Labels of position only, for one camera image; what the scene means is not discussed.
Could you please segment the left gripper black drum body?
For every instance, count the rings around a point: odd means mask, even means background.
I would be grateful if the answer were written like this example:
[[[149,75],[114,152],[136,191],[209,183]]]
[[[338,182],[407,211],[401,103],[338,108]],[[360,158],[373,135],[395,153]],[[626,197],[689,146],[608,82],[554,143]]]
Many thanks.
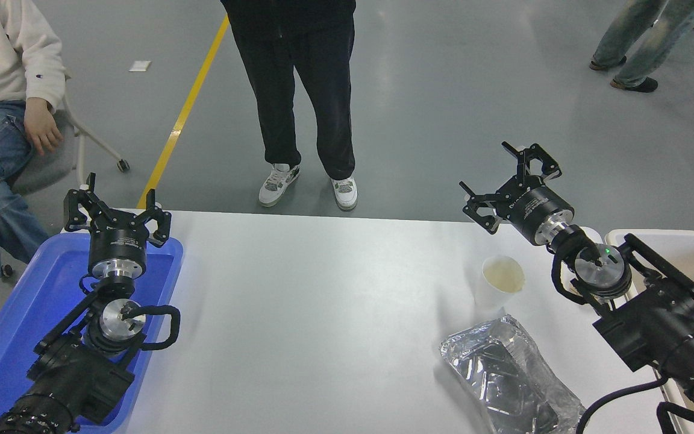
[[[140,266],[146,265],[149,231],[146,226],[130,226],[130,216],[130,213],[124,212],[118,217],[91,217],[89,266],[110,259],[129,259]]]

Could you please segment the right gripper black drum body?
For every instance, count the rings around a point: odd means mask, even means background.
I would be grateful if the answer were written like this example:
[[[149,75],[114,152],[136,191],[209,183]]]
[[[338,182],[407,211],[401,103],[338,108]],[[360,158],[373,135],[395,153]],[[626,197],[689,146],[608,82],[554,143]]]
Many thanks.
[[[499,214],[532,244],[548,244],[571,225],[575,209],[545,185],[499,190]]]

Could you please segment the person's left hand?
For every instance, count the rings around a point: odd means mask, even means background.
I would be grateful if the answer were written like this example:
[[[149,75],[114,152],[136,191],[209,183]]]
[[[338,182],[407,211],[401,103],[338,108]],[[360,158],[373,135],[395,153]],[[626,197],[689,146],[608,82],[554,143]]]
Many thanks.
[[[64,141],[51,111],[51,105],[41,97],[28,97],[25,105],[25,132],[28,142],[39,156],[54,152]]]

